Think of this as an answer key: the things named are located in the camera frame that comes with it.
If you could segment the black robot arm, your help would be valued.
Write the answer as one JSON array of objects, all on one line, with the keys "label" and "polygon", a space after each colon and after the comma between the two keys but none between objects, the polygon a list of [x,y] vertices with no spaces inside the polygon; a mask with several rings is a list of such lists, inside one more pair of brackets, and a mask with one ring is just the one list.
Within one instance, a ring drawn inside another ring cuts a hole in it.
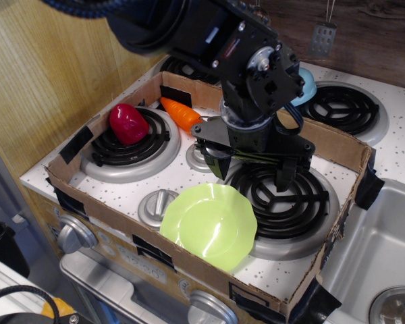
[{"label": "black robot arm", "polygon": [[300,136],[292,104],[304,80],[295,53],[266,18],[242,1],[50,1],[67,15],[105,18],[119,43],[139,55],[167,53],[217,77],[218,117],[191,133],[211,171],[225,179],[232,159],[272,165],[287,190],[309,169],[315,146]]}]

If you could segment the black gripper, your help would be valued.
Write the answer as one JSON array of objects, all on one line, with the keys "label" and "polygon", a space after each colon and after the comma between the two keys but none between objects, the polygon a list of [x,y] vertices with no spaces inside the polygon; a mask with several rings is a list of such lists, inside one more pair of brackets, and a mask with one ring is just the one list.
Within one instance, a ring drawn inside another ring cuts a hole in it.
[{"label": "black gripper", "polygon": [[275,187],[285,192],[296,177],[298,163],[310,163],[315,145],[299,136],[276,131],[271,122],[256,128],[234,128],[221,117],[191,127],[205,163],[219,179],[227,177],[232,159],[257,163],[280,163]]}]

